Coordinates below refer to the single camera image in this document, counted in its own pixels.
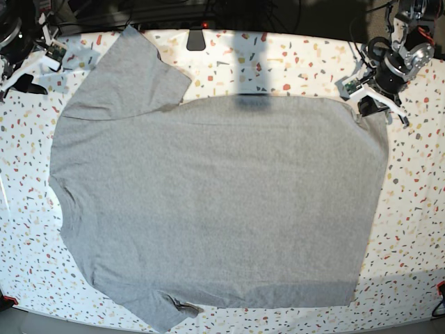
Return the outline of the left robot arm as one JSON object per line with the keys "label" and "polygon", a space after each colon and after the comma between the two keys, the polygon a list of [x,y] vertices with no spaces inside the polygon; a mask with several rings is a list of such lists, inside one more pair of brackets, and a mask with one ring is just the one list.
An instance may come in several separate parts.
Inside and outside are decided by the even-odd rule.
{"label": "left robot arm", "polygon": [[357,102],[362,117],[392,112],[408,126],[399,94],[435,55],[435,27],[444,14],[444,2],[388,1],[364,15],[379,10],[385,10],[388,36],[375,37],[366,46],[358,47],[350,35],[362,64],[355,74],[342,81],[342,86],[349,99]]}

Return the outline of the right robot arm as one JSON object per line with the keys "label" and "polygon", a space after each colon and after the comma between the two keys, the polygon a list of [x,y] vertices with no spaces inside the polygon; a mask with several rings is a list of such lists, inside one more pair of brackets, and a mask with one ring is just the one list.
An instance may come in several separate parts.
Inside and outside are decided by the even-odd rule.
{"label": "right robot arm", "polygon": [[1,102],[11,89],[47,94],[31,73],[40,66],[60,71],[67,47],[57,41],[58,34],[33,1],[1,2]]}

